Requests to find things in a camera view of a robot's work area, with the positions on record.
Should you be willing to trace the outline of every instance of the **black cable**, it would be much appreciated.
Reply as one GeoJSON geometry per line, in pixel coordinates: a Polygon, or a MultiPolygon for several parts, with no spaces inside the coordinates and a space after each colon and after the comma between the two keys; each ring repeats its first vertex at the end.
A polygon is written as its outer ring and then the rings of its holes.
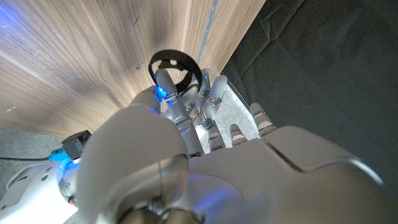
{"type": "Polygon", "coordinates": [[[31,162],[37,162],[37,161],[47,161],[49,158],[38,158],[38,159],[28,159],[28,158],[9,158],[9,157],[0,157],[2,160],[11,160],[11,161],[31,161],[31,162]]]}

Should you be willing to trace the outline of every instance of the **black plastic ring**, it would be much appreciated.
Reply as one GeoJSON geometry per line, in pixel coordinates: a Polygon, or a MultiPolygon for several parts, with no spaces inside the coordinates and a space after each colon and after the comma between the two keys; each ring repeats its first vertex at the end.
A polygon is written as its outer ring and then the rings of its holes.
{"type": "Polygon", "coordinates": [[[199,86],[201,86],[203,77],[201,75],[201,71],[198,64],[189,55],[178,50],[161,50],[160,52],[154,54],[154,56],[152,56],[152,58],[150,59],[148,71],[150,76],[152,77],[152,80],[156,85],[157,82],[155,78],[155,73],[152,70],[152,65],[159,60],[162,61],[159,65],[159,68],[176,68],[180,71],[183,70],[188,71],[184,79],[175,85],[177,93],[181,94],[185,92],[185,90],[189,87],[189,84],[192,81],[192,75],[195,76],[195,78],[198,80],[199,86]],[[176,61],[177,64],[172,65],[170,62],[171,60],[176,61]]]}

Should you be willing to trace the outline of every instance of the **blue led light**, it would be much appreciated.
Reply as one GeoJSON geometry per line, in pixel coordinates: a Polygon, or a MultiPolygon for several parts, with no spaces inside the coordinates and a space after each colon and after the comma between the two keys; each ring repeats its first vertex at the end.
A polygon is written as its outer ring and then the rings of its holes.
{"type": "Polygon", "coordinates": [[[164,91],[162,87],[158,86],[157,91],[160,93],[161,96],[163,96],[163,98],[167,96],[167,92],[164,91]]]}

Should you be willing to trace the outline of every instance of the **dark fabric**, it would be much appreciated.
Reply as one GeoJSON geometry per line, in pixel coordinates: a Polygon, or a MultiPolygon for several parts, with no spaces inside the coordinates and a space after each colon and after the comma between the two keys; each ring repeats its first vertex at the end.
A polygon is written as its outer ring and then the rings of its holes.
{"type": "Polygon", "coordinates": [[[277,126],[362,158],[396,200],[397,11],[396,1],[268,0],[247,33],[264,37],[245,36],[223,71],[277,126]]]}

